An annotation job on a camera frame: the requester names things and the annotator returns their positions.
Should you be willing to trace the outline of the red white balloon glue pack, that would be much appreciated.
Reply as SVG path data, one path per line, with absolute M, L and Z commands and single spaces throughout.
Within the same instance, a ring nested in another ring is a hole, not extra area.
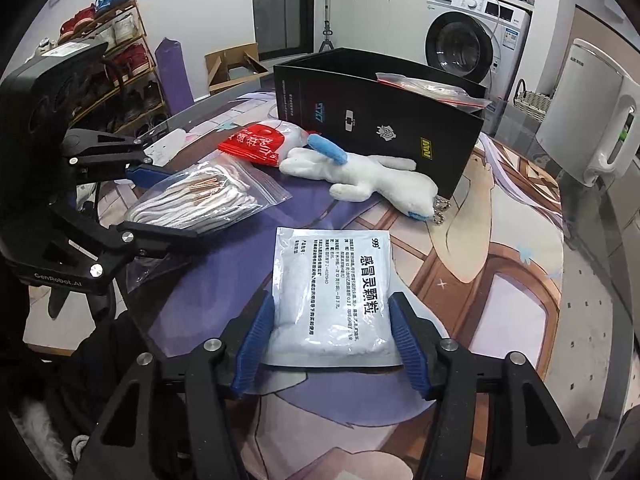
M 265 119 L 241 128 L 218 144 L 218 151 L 255 165 L 279 167 L 293 148 L 307 144 L 308 132 L 292 122 Z

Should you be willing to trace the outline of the white medicine granule packet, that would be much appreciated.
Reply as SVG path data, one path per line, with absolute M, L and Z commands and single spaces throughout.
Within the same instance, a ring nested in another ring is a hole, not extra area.
M 279 228 L 274 322 L 262 362 L 276 367 L 395 367 L 387 301 L 390 233 Z

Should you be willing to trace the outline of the white plush toy blue ear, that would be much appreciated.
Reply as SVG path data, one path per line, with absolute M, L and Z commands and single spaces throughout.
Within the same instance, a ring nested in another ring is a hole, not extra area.
M 438 187 L 408 158 L 346 152 L 314 133 L 304 148 L 288 152 L 279 169 L 291 177 L 328 182 L 334 200 L 362 203 L 378 193 L 409 218 L 426 221 L 436 214 Z

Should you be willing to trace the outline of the wooden shoe rack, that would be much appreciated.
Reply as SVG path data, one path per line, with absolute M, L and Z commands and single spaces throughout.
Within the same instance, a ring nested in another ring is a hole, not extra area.
M 99 64 L 78 77 L 70 124 L 128 138 L 140 138 L 167 119 L 168 104 L 137 0 L 96 0 L 44 38 L 34 55 L 81 40 L 99 40 L 106 49 Z

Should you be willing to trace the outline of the purple rolled yoga mat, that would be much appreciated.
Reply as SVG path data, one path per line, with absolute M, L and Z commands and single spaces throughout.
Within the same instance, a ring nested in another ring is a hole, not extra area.
M 179 114 L 194 104 L 180 42 L 164 38 L 155 57 L 169 110 L 173 115 Z

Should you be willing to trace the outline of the brown cardboard box on floor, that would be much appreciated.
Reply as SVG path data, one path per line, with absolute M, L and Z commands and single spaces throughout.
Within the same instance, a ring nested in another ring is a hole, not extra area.
M 241 44 L 205 55 L 208 91 L 213 96 L 269 73 L 259 61 L 258 44 Z

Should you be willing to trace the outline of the black cardboard storage box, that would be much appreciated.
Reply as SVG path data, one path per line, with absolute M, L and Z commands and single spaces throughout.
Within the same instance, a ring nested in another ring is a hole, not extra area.
M 411 159 L 449 200 L 482 130 L 482 114 L 378 81 L 382 73 L 451 84 L 472 98 L 486 96 L 480 84 L 428 65 L 337 48 L 273 67 L 279 118 L 348 152 Z

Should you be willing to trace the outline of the floor mop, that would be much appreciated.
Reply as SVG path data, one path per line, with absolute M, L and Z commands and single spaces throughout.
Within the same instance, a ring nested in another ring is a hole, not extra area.
M 319 52 L 334 49 L 334 44 L 332 42 L 333 30 L 331 28 L 331 0 L 323 0 L 322 18 L 322 41 L 318 49 Z

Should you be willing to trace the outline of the white electric kettle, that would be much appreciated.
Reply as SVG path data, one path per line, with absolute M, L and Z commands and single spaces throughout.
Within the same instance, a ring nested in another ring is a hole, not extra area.
M 612 56 L 574 39 L 536 140 L 585 186 L 623 176 L 639 149 L 638 82 Z

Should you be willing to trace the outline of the white wicker basket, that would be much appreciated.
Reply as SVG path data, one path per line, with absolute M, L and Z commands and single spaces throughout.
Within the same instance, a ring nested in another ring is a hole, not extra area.
M 513 105 L 537 122 L 543 122 L 550 108 L 551 99 L 544 94 L 528 90 L 525 80 L 520 79 L 513 96 Z

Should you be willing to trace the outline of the white front-load washing machine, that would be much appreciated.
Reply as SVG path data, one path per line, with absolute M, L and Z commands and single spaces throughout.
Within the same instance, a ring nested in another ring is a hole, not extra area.
M 532 12 L 506 0 L 427 0 L 429 66 L 481 84 L 505 100 L 520 64 Z

